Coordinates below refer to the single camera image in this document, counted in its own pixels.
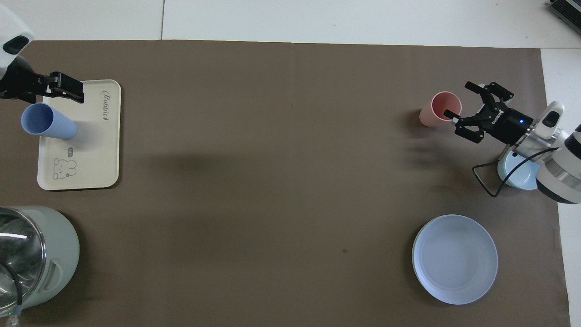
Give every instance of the gripper logo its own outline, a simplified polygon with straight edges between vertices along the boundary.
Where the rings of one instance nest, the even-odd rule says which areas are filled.
[[[107,91],[101,92],[101,98],[103,99],[103,120],[109,120],[109,100],[111,100],[111,95]]]
[[[491,124],[492,125],[496,124],[496,122],[498,122],[498,119],[500,118],[500,116],[503,115],[503,113],[504,113],[504,111],[502,111],[502,110],[499,109],[498,110],[498,115],[496,115],[496,117],[494,117],[494,119],[492,120],[492,123]]]

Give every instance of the blue cup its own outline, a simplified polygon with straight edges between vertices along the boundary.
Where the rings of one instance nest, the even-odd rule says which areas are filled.
[[[48,104],[39,102],[29,105],[20,119],[28,134],[68,140],[77,134],[77,125],[67,116]]]

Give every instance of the black cable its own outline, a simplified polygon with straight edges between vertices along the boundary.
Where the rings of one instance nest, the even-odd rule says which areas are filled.
[[[2,265],[12,276],[12,279],[14,279],[14,284],[16,285],[16,305],[22,305],[22,286],[20,285],[20,279],[18,278],[18,275],[16,274],[16,272],[14,271],[14,269],[12,269],[12,267],[5,263],[4,261],[0,260],[0,265]]]
[[[481,167],[486,167],[486,166],[490,166],[490,165],[497,164],[497,163],[500,161],[500,159],[496,159],[495,161],[493,161],[493,162],[489,162],[489,163],[487,163],[487,164],[486,164],[486,163],[484,163],[484,164],[482,164],[482,165],[476,165],[476,166],[472,167],[472,173],[474,174],[474,176],[476,176],[476,179],[478,180],[478,183],[480,183],[480,185],[482,186],[482,188],[484,189],[484,191],[486,191],[486,192],[488,193],[488,195],[490,195],[491,197],[493,197],[493,198],[496,198],[496,197],[498,196],[498,194],[500,193],[500,190],[502,190],[503,186],[506,184],[507,180],[508,180],[508,179],[510,178],[510,176],[512,175],[512,173],[514,173],[515,171],[517,171],[517,169],[519,169],[519,168],[520,168],[522,165],[524,165],[524,164],[525,164],[527,161],[530,161],[532,158],[534,158],[534,157],[536,157],[536,156],[538,156],[538,155],[541,155],[541,154],[544,154],[544,153],[550,152],[550,151],[555,151],[556,149],[558,149],[558,148],[548,148],[548,149],[545,149],[545,150],[539,151],[539,152],[537,152],[537,153],[535,153],[535,154],[533,154],[533,155],[531,155],[531,156],[527,157],[526,159],[524,159],[524,160],[523,160],[521,163],[519,163],[518,165],[516,165],[516,167],[515,167],[515,168],[513,168],[513,169],[510,171],[510,173],[508,173],[508,175],[507,175],[507,176],[504,178],[504,180],[503,180],[502,184],[501,184],[501,185],[498,187],[498,190],[496,191],[496,193],[495,193],[495,194],[492,194],[492,193],[490,192],[490,190],[489,190],[489,189],[486,187],[486,185],[484,185],[484,182],[482,181],[482,179],[480,179],[480,176],[478,176],[478,174],[476,173],[476,168],[481,168]]]

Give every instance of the white table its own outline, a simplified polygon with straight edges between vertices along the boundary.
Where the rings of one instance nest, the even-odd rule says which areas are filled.
[[[540,48],[547,103],[581,123],[581,35],[544,0],[1,0],[38,40],[233,40]],[[581,205],[559,204],[571,325],[581,326]]]

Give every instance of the pink cup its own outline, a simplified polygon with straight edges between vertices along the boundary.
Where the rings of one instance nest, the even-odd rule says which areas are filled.
[[[419,121],[428,127],[435,127],[443,123],[450,122],[451,119],[444,116],[444,111],[450,110],[456,115],[462,112],[462,103],[460,99],[448,91],[440,92],[430,100],[419,113]]]

